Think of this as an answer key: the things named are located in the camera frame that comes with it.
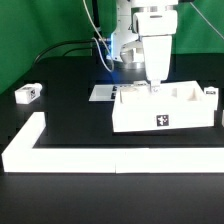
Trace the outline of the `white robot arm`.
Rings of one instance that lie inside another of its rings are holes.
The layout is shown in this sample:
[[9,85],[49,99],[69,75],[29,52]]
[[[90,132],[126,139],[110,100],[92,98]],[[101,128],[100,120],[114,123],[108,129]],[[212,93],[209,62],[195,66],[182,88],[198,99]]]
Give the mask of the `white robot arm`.
[[125,69],[144,68],[151,91],[168,77],[179,0],[116,0],[111,34],[113,61]]

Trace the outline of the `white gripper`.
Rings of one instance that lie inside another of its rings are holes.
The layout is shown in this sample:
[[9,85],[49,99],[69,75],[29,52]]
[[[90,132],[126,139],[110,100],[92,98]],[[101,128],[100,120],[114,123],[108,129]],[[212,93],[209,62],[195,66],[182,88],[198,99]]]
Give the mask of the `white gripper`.
[[161,81],[166,80],[170,68],[172,37],[143,37],[143,52],[146,77],[150,81],[152,92],[160,90]]

